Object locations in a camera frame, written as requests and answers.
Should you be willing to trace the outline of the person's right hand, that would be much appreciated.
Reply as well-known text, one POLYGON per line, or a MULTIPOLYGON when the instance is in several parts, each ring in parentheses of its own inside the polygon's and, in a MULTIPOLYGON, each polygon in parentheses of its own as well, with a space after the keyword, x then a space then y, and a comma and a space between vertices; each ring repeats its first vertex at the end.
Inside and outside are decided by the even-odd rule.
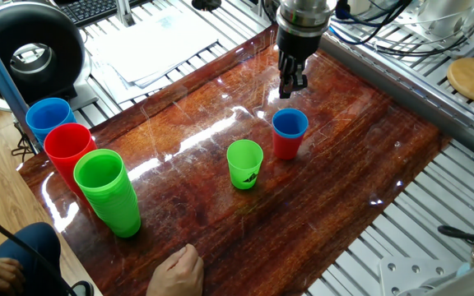
POLYGON ((202 296, 203 259, 186 244, 156 267, 146 296, 202 296))

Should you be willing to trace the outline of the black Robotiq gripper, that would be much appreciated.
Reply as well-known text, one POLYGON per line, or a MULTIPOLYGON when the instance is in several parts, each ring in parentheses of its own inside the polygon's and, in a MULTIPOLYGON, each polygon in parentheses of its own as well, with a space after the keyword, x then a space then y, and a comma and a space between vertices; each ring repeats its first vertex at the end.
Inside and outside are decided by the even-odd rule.
POLYGON ((279 95, 281 99, 290 97, 292 90, 303 90, 308 86, 303 73, 305 60, 318 49, 321 36, 301 37, 283 29, 277 31, 276 44, 279 50, 278 69, 280 71, 279 95))

